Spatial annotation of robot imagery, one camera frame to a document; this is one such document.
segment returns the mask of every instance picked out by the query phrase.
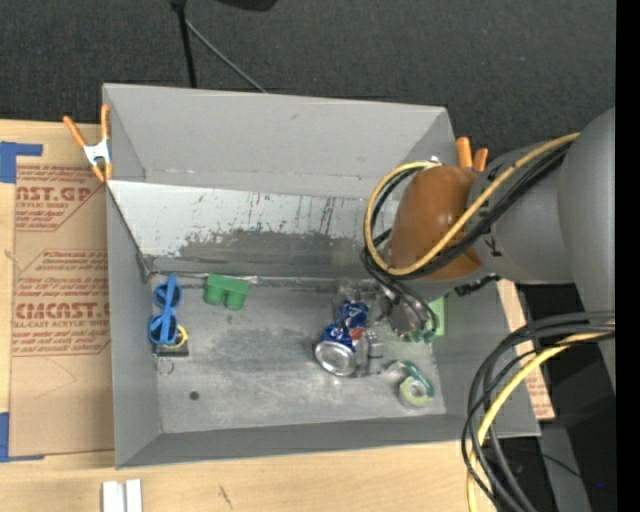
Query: green object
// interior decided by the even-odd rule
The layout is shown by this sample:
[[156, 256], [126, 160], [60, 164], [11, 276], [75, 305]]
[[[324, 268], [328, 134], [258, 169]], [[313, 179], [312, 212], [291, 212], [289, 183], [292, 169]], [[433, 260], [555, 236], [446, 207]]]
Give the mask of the green object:
[[209, 274], [204, 291], [204, 300], [207, 304], [217, 306], [222, 304], [228, 309], [242, 309], [247, 298], [251, 283], [235, 277]]
[[434, 300], [429, 303], [429, 307], [433, 310], [433, 312], [438, 317], [439, 323], [436, 332], [433, 337], [438, 338], [444, 336], [446, 334], [446, 302], [444, 297], [440, 297], [438, 300]]
[[445, 305], [446, 303], [444, 297], [441, 297], [438, 300], [434, 300], [433, 302], [429, 303], [429, 307], [438, 318], [438, 328], [435, 331], [431, 328], [430, 322], [428, 322], [428, 328], [406, 333], [402, 336], [402, 339], [409, 343], [428, 343], [432, 341], [433, 338], [444, 336], [446, 332]]
[[396, 361], [409, 376], [400, 384], [400, 401], [409, 408], [425, 407], [435, 396], [435, 388], [427, 376], [411, 361]]

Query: cardboard box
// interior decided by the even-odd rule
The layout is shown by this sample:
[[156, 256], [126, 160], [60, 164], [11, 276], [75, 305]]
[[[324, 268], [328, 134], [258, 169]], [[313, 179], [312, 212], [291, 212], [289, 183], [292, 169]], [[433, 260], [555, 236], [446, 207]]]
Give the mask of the cardboard box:
[[105, 187], [62, 123], [0, 121], [0, 141], [43, 146], [12, 187], [9, 454], [112, 448]]

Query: wooden table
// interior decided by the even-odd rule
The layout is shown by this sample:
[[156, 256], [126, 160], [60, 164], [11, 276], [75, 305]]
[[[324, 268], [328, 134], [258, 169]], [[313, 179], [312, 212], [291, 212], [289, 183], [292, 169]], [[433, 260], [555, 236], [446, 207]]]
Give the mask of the wooden table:
[[[0, 140], [34, 126], [46, 128], [43, 123], [1, 121]], [[8, 404], [12, 293], [6, 255], [13, 240], [15, 187], [0, 184], [0, 194], [2, 412]], [[467, 509], [466, 470], [457, 442], [122, 471], [113, 469], [113, 463], [113, 452], [96, 452], [0, 464], [0, 509], [97, 511], [102, 482], [132, 478], [142, 480], [145, 512]], [[481, 506], [489, 510], [484, 501]]]

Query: blue eyeglasses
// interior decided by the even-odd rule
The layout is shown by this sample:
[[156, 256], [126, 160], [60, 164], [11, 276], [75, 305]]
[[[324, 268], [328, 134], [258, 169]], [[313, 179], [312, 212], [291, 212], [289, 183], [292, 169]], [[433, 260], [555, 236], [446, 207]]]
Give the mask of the blue eyeglasses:
[[149, 339], [156, 345], [182, 345], [186, 341], [186, 331], [178, 324], [175, 309], [182, 299], [182, 287], [175, 274], [165, 283], [156, 287], [153, 302], [163, 311], [149, 321]]

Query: gray metal bin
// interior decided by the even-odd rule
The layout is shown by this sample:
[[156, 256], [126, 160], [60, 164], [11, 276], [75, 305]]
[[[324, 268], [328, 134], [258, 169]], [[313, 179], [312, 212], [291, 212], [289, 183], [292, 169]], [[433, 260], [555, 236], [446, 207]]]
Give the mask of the gray metal bin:
[[[339, 378], [312, 346], [340, 287], [373, 293], [358, 258], [378, 180], [397, 165], [455, 159], [443, 108], [107, 84], [116, 466], [456, 439], [475, 369], [508, 333], [495, 286], [447, 297], [446, 335], [387, 343], [436, 386], [419, 412], [397, 379]], [[390, 227], [392, 197], [380, 216]], [[152, 292], [168, 273], [189, 356], [152, 357]], [[206, 274], [249, 280], [240, 311], [203, 300]], [[415, 285], [425, 296], [437, 286]], [[523, 389], [503, 435], [536, 434]]]

